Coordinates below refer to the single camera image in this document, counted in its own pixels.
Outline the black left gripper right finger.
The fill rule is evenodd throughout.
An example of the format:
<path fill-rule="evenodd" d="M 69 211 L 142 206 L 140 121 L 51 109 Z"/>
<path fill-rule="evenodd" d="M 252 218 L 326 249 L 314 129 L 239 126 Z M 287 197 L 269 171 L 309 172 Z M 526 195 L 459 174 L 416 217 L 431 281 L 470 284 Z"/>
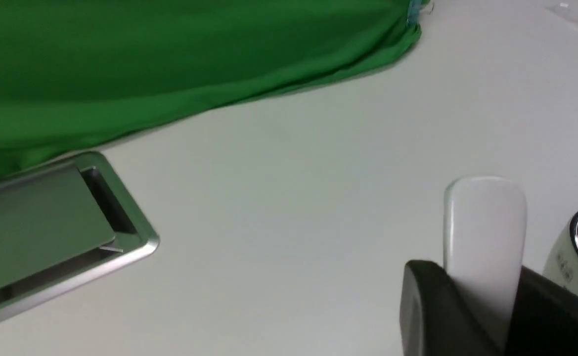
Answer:
<path fill-rule="evenodd" d="M 523 266 L 506 356 L 578 356 L 578 295 Z"/>

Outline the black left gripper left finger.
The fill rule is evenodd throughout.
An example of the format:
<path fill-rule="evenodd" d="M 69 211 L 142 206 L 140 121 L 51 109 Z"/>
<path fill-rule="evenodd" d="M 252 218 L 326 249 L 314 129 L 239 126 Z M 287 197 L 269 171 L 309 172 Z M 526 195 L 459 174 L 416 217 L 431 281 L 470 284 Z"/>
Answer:
<path fill-rule="evenodd" d="M 500 356 L 451 277 L 432 261 L 404 266 L 400 303 L 405 356 Z"/>

